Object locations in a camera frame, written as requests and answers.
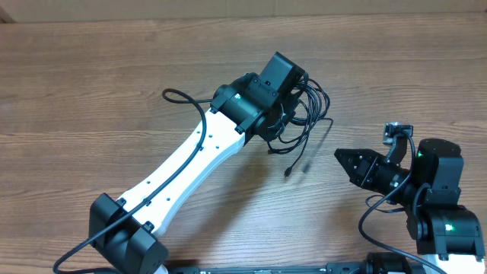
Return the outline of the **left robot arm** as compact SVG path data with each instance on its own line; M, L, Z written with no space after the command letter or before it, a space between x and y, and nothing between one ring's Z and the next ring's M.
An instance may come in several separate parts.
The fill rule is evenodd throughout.
M307 74L275 53L261 73L220 86L186 141L152 174L118 199L90 207L91 246L116 273L163 273L168 250L158 240L182 204L222 162L255 135L277 139L293 119Z

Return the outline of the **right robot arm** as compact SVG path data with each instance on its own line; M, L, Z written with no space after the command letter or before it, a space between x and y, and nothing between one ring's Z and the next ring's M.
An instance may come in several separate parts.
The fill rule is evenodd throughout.
M371 149L338 148L334 153L351 183L380 200L359 220L359 232L385 249L369 256L376 273L483 273L486 256L476 215L459 203L464 160L459 145L444 139L393 139L388 155ZM411 254L369 236L364 221L384 202L406 213L406 229L415 241Z

